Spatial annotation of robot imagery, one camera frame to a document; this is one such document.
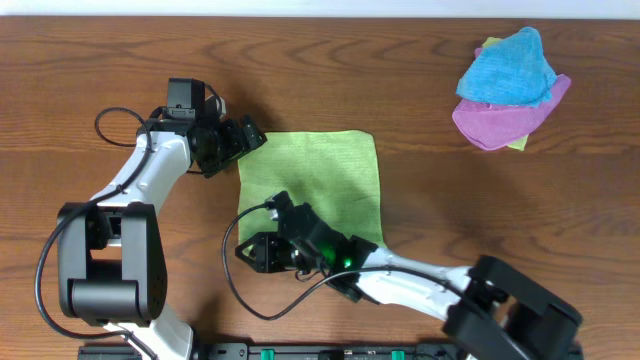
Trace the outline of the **green microfiber cloth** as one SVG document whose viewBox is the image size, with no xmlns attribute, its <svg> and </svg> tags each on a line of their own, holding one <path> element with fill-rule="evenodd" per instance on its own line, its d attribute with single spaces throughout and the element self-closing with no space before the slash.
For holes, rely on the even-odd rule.
<svg viewBox="0 0 640 360">
<path fill-rule="evenodd" d="M 240 212 L 286 191 L 332 229 L 385 245 L 374 137 L 359 130 L 269 132 L 238 162 Z"/>
</svg>

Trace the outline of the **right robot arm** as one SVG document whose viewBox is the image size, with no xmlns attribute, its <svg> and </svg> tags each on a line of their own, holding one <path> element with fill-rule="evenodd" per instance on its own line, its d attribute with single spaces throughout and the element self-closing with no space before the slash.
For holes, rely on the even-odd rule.
<svg viewBox="0 0 640 360">
<path fill-rule="evenodd" d="M 442 321 L 443 333 L 474 359 L 563 359 L 582 315 L 508 263 L 482 256 L 447 267 L 402 257 L 372 241 L 332 229 L 304 203 L 263 204 L 277 224 L 237 245 L 257 273 L 321 274 L 353 302 L 399 305 Z"/>
</svg>

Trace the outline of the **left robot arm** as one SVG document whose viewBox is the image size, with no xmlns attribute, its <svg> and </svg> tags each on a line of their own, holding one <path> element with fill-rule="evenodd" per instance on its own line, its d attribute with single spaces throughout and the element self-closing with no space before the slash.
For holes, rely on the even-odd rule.
<svg viewBox="0 0 640 360">
<path fill-rule="evenodd" d="M 167 305 L 157 215 L 185 174 L 210 178 L 257 149 L 265 135 L 248 116 L 193 78 L 172 78 L 167 103 L 141 120 L 132 154 L 86 203 L 67 203 L 47 244 L 58 248 L 62 313 L 119 336 L 144 359 L 200 359 L 193 328 Z"/>
</svg>

